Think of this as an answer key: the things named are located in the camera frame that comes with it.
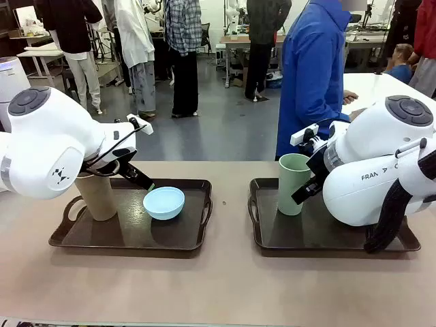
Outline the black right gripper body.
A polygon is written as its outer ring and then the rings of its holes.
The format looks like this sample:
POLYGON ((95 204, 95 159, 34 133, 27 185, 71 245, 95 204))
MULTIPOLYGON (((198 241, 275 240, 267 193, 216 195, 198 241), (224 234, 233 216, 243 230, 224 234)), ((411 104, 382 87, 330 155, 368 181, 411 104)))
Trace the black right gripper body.
POLYGON ((328 176, 328 169, 324 163, 324 153, 326 149, 316 150, 307 161, 307 166, 314 174, 314 183, 318 186, 322 186, 326 177, 328 176))

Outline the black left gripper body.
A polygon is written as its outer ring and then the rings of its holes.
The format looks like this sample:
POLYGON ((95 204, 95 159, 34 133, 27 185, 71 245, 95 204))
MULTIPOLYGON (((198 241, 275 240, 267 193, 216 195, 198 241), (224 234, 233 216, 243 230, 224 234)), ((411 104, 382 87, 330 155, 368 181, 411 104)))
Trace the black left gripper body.
POLYGON ((137 150, 134 150, 116 159, 112 175, 115 176, 119 174, 128 181, 138 181, 142 172, 130 164, 130 161, 134 158, 136 153, 137 150))

